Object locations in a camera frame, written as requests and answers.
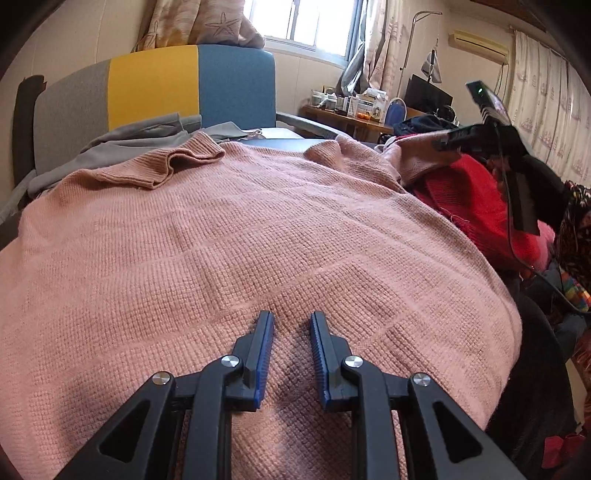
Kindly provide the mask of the pink knit sweater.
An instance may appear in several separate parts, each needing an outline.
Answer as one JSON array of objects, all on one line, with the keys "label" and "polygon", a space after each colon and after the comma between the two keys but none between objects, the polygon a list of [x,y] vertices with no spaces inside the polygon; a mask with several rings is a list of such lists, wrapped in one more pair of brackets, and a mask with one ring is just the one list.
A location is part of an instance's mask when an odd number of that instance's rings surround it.
[{"label": "pink knit sweater", "polygon": [[522,322],[401,166],[400,148],[346,137],[283,153],[199,133],[30,203],[1,253],[1,444],[20,475],[54,477],[150,374],[200,370],[263,310],[270,375],[262,409],[233,424],[236,479],[351,474],[348,420],[318,402],[315,311],[353,353],[433,375],[485,426]]}]

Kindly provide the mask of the blue folding chair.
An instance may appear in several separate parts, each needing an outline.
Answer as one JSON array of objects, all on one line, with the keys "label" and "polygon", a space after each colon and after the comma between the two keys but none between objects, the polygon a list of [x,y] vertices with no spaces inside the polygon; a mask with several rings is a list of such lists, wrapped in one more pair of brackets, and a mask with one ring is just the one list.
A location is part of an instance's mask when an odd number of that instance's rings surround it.
[{"label": "blue folding chair", "polygon": [[394,98],[387,109],[385,124],[391,128],[407,120],[408,108],[403,98]]}]

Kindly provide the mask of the red knit sweater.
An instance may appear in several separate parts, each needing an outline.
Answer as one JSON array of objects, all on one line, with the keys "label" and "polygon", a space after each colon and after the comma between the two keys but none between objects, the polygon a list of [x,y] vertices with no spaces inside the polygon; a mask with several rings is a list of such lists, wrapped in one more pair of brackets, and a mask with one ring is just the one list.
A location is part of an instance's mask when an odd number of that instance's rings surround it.
[{"label": "red knit sweater", "polygon": [[424,204],[462,231],[497,270],[524,273],[521,264],[543,271],[550,261],[551,228],[538,236],[507,232],[507,204],[489,171],[460,150],[439,151],[444,131],[402,136],[393,146],[401,154],[396,168],[403,185]]}]

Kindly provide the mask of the white window curtain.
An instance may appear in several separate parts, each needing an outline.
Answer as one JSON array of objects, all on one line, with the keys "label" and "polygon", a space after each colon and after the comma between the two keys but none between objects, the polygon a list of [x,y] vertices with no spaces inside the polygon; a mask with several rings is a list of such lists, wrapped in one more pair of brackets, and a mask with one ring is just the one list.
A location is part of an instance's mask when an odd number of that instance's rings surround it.
[{"label": "white window curtain", "polygon": [[589,91],[563,56],[521,31],[514,37],[512,124],[559,177],[589,186]]}]

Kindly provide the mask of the dark navy garment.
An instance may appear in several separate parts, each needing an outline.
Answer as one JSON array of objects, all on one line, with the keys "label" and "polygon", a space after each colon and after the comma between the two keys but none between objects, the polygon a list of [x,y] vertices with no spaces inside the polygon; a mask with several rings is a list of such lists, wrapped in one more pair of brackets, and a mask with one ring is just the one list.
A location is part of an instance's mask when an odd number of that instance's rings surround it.
[{"label": "dark navy garment", "polygon": [[457,126],[448,120],[442,119],[433,114],[427,114],[415,116],[398,123],[393,127],[393,131],[397,136],[406,136],[453,130],[456,128]]}]

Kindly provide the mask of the black monitor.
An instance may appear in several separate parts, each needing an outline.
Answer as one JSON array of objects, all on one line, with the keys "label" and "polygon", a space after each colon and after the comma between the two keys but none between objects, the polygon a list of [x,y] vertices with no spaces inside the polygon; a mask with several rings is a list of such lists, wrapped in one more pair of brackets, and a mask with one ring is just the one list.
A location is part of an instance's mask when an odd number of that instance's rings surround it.
[{"label": "black monitor", "polygon": [[438,109],[451,106],[453,97],[434,84],[413,75],[404,96],[407,106],[424,113],[436,113]]}]

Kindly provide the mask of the wooden side desk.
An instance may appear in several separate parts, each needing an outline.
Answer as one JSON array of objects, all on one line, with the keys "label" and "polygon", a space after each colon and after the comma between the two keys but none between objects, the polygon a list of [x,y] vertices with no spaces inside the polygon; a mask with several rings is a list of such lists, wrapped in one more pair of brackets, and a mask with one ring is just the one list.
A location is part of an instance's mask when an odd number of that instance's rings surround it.
[{"label": "wooden side desk", "polygon": [[326,126],[341,130],[356,140],[377,143],[381,136],[393,135],[391,126],[370,120],[346,117],[331,110],[322,110],[311,105],[304,105],[298,110],[301,117]]}]

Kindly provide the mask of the grey garment on chair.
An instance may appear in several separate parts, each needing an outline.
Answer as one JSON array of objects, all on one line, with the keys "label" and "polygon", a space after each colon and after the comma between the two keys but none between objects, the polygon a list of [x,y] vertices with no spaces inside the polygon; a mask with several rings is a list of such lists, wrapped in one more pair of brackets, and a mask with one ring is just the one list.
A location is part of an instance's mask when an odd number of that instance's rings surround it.
[{"label": "grey garment on chair", "polygon": [[174,113],[134,122],[95,138],[68,162],[37,174],[27,193],[35,198],[79,169],[108,167],[152,150],[180,146],[196,132],[207,134],[215,143],[242,140],[250,134],[231,121],[204,128],[200,115],[180,117]]}]

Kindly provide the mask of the black rolled mat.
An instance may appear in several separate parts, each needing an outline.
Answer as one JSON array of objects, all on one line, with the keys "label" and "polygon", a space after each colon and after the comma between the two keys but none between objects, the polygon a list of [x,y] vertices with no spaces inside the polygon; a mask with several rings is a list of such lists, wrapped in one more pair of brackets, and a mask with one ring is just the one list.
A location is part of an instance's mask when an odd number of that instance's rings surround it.
[{"label": "black rolled mat", "polygon": [[18,86],[13,110],[11,153],[13,179],[19,184],[34,169],[35,103],[46,88],[43,75],[25,78]]}]

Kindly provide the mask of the grey yellow blue chair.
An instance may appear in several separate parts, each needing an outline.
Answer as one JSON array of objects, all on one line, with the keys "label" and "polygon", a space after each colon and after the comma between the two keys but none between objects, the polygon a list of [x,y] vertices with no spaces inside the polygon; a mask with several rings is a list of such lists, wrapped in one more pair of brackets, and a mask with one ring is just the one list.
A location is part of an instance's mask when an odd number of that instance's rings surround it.
[{"label": "grey yellow blue chair", "polygon": [[318,138],[338,130],[276,110],[276,64],[269,52],[224,45],[131,53],[78,70],[48,85],[35,103],[34,169],[1,208],[7,220],[29,197],[29,182],[60,166],[92,140],[123,125],[167,114],[226,121],[243,130],[293,126]]}]

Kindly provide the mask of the beige patterned curtain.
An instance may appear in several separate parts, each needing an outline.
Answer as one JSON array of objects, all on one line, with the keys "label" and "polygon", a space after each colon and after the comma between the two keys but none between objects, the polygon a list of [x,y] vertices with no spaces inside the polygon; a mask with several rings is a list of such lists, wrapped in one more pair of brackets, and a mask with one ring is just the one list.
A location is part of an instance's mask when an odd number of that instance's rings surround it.
[{"label": "beige patterned curtain", "polygon": [[135,51],[199,44],[263,49],[264,38],[245,17],[245,0],[147,3]]}]

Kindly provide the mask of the wall air conditioner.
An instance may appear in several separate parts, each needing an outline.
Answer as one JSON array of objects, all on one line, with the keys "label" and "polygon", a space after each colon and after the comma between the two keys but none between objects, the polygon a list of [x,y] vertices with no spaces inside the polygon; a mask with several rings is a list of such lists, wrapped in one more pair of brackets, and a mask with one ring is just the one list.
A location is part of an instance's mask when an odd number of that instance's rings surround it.
[{"label": "wall air conditioner", "polygon": [[509,64],[509,49],[496,41],[473,34],[454,30],[449,35],[449,44],[459,50],[477,55],[499,65]]}]

